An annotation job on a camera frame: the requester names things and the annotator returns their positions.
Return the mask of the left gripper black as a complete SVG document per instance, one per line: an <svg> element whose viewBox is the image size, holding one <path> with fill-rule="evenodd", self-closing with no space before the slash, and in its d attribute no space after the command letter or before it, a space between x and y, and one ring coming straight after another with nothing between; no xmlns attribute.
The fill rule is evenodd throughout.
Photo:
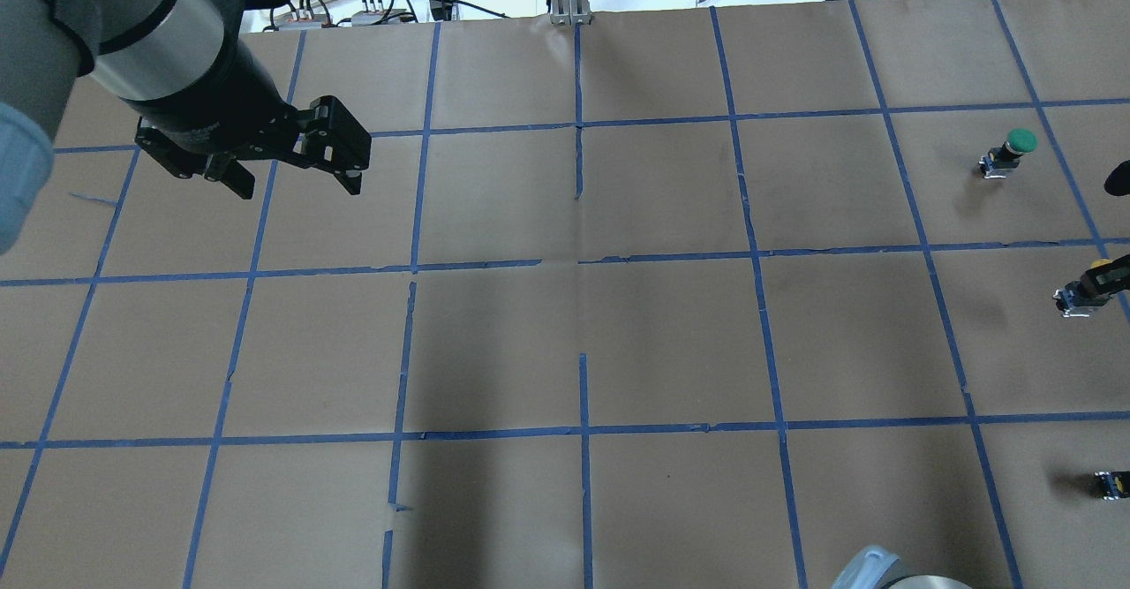
<svg viewBox="0 0 1130 589"><path fill-rule="evenodd" d="M298 145L296 167L362 193L371 135L334 95L292 106L241 38L223 38L214 64L185 90L136 101L134 110L137 145L174 177L201 176L251 200L255 177L244 162L290 157Z"/></svg>

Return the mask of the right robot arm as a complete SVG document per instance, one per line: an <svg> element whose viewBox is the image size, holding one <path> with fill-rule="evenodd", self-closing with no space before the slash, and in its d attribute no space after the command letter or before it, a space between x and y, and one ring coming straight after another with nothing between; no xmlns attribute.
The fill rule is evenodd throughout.
<svg viewBox="0 0 1130 589"><path fill-rule="evenodd" d="M929 250L843 255L877 291L927 283L915 311L869 308L893 335L909 417L798 428L831 451L828 527L805 520L834 588L1125 588L1127 503L1094 470L1127 468L1127 320L1062 319L1052 288L1097 255L1068 177L1035 162L1005 181L909 167Z"/></svg>

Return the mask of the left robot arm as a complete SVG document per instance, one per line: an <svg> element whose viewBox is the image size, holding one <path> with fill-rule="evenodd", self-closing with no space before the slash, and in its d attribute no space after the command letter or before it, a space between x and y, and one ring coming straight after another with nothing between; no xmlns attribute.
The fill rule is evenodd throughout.
<svg viewBox="0 0 1130 589"><path fill-rule="evenodd" d="M93 79L138 115L134 141L169 175L249 200L247 161L334 176L359 194L371 135L333 95L286 102L240 38L243 14L288 0L1 0L3 250L20 239L54 162L73 83Z"/></svg>

